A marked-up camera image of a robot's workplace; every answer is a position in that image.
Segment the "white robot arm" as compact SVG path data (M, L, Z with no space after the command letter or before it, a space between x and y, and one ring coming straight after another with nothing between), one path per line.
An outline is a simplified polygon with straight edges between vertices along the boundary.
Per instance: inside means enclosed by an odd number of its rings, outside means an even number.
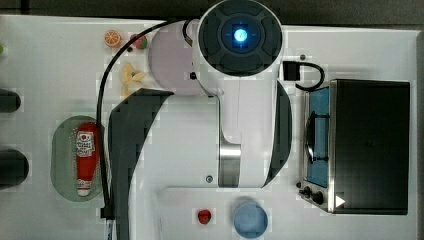
M113 240L159 240L167 188L264 187L291 148L280 82L284 35L254 0L224 0L200 19L194 88L139 89L110 114Z

